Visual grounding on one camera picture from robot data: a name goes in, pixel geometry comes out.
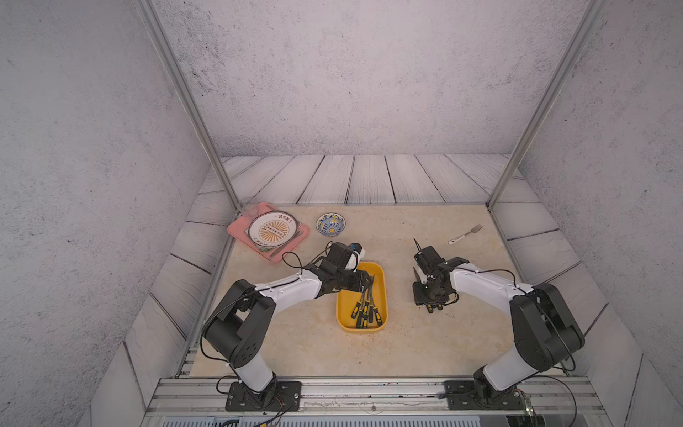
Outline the file tool yellow black handle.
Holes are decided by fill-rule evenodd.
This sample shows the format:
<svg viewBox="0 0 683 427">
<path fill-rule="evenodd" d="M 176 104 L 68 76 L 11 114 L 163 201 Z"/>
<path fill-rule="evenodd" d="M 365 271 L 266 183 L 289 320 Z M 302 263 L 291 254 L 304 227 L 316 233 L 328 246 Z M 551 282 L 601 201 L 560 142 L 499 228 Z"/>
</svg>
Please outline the file tool yellow black handle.
<svg viewBox="0 0 683 427">
<path fill-rule="evenodd" d="M 357 320 L 365 311 L 367 292 L 362 293 L 359 301 L 351 313 L 351 318 Z"/>
</svg>

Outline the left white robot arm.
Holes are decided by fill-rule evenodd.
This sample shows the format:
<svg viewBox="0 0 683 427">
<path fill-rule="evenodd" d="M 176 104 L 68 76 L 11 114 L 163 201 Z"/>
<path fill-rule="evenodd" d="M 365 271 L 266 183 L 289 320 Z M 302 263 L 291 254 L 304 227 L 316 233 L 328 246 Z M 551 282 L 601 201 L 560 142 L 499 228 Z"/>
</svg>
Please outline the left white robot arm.
<svg viewBox="0 0 683 427">
<path fill-rule="evenodd" d="M 360 261 L 365 250 L 359 243 L 330 242 L 310 263 L 298 262 L 295 274 L 254 285 L 236 281 L 213 310 L 202 328 L 199 343 L 208 343 L 252 392 L 262 394 L 274 387 L 277 377 L 261 355 L 261 347 L 273 318 L 302 302 L 341 291 L 362 293 L 374 280 Z"/>
</svg>

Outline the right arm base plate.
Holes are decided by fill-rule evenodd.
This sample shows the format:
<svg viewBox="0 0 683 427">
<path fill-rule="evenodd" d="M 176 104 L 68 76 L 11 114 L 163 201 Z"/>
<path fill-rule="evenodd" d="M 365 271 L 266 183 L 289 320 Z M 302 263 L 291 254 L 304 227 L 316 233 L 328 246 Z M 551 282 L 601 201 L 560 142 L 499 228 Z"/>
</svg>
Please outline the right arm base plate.
<svg viewBox="0 0 683 427">
<path fill-rule="evenodd" d="M 496 391 L 474 380 L 444 382 L 444 392 L 439 395 L 446 400 L 449 410 L 524 411 L 526 404 L 518 391 L 510 388 Z"/>
</svg>

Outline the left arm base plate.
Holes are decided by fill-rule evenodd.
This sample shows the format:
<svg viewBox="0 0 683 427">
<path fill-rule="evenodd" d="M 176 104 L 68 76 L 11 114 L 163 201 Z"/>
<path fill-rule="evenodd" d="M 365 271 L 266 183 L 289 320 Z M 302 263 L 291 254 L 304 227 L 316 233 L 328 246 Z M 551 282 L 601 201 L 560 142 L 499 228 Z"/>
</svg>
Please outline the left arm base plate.
<svg viewBox="0 0 683 427">
<path fill-rule="evenodd" d="M 253 391 L 234 382 L 227 394 L 225 410 L 233 412 L 296 412 L 300 408 L 302 383 L 275 381 L 263 391 Z"/>
</svg>

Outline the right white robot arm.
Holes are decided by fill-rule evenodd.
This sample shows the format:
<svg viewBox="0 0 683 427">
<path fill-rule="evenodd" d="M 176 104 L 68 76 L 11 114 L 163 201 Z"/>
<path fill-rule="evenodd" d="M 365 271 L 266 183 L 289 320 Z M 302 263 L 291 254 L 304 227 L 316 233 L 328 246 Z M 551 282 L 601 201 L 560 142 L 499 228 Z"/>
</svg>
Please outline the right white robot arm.
<svg viewBox="0 0 683 427">
<path fill-rule="evenodd" d="M 428 312 L 454 304 L 460 295 L 477 298 L 512 322 L 514 346 L 473 375 L 481 400 L 513 391 L 520 382 L 572 359 L 585 345 L 583 331 L 560 290 L 552 284 L 519 283 L 512 272 L 481 270 L 468 260 L 447 260 L 434 247 L 418 247 L 414 256 L 414 302 Z"/>
</svg>

